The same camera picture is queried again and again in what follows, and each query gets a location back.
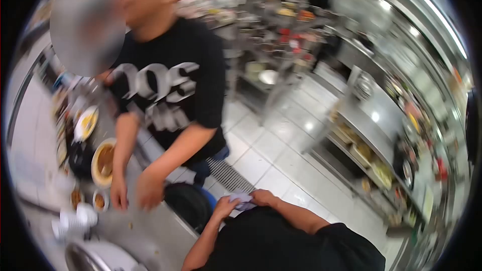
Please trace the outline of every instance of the black shirt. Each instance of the black shirt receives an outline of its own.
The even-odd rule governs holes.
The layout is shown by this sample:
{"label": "black shirt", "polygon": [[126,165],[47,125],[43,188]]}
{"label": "black shirt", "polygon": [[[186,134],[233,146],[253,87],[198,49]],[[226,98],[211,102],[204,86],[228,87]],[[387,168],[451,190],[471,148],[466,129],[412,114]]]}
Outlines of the black shirt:
{"label": "black shirt", "polygon": [[219,232],[201,271],[383,271],[385,258],[366,238],[335,223],[315,235],[296,229],[277,211],[256,207]]}
{"label": "black shirt", "polygon": [[121,111],[138,114],[165,149],[193,121],[217,129],[185,165],[226,145],[221,129],[226,63],[220,38],[204,24],[179,18],[167,32],[143,43],[129,32],[112,68],[110,89]]}

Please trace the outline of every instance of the person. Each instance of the person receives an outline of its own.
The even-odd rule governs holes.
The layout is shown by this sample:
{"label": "person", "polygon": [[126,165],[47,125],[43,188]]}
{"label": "person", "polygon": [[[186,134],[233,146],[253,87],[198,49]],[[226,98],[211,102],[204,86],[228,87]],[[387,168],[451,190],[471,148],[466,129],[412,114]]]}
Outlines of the person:
{"label": "person", "polygon": [[377,248],[343,223],[330,224],[268,190],[251,196],[258,206],[231,219],[219,233],[239,200],[225,196],[218,201],[182,271],[385,269]]}
{"label": "person", "polygon": [[141,125],[166,151],[137,180],[140,208],[163,200],[164,181],[179,166],[195,171],[195,183],[203,185],[206,159],[229,155],[221,129],[226,87],[221,39],[203,23],[178,17],[177,1],[120,0],[131,30],[111,70],[98,76],[122,111],[110,188],[120,210],[128,205],[124,173]]}

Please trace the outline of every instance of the floor drain grate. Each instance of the floor drain grate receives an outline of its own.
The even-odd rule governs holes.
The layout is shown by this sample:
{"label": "floor drain grate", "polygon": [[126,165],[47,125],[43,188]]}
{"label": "floor drain grate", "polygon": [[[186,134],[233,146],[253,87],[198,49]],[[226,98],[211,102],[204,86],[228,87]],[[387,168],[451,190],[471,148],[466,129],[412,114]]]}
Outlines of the floor drain grate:
{"label": "floor drain grate", "polygon": [[226,161],[208,158],[207,162],[211,170],[211,176],[216,178],[229,192],[242,190],[250,193],[256,189]]}

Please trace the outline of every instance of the jeans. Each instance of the jeans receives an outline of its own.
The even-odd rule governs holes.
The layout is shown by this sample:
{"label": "jeans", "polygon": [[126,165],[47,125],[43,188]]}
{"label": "jeans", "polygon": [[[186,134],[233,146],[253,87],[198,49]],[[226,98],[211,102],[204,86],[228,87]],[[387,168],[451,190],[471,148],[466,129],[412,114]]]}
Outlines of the jeans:
{"label": "jeans", "polygon": [[[211,157],[214,160],[224,160],[229,156],[229,148],[227,145],[223,147],[217,154]],[[209,169],[208,162],[206,160],[202,160],[192,165],[188,166],[188,168],[196,173],[194,177],[194,184],[199,184],[201,186],[204,185],[204,181],[206,178],[211,174],[211,170]]]}

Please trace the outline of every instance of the person's hand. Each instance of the person's hand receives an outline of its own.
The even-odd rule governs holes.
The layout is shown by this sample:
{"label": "person's hand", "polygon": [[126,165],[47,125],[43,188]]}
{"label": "person's hand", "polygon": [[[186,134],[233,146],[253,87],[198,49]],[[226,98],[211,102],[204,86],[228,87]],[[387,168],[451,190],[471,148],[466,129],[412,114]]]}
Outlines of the person's hand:
{"label": "person's hand", "polygon": [[110,75],[112,73],[112,69],[109,69],[107,71],[104,71],[103,73],[101,73],[100,75],[96,75],[94,76],[94,78],[98,81],[101,81],[104,83],[104,85],[106,86],[110,86],[112,85],[112,83],[114,82],[114,78],[112,75]]}
{"label": "person's hand", "polygon": [[110,186],[110,199],[115,209],[126,210],[129,201],[127,201],[127,185],[124,177],[112,176],[112,184]]}
{"label": "person's hand", "polygon": [[213,218],[219,221],[226,219],[239,203],[241,203],[240,199],[234,199],[233,202],[229,202],[229,196],[221,197],[214,208]]}
{"label": "person's hand", "polygon": [[137,179],[137,204],[147,211],[164,200],[164,180],[149,167]]}
{"label": "person's hand", "polygon": [[249,195],[253,197],[251,202],[258,206],[273,207],[279,200],[279,198],[275,197],[269,190],[254,190]]}

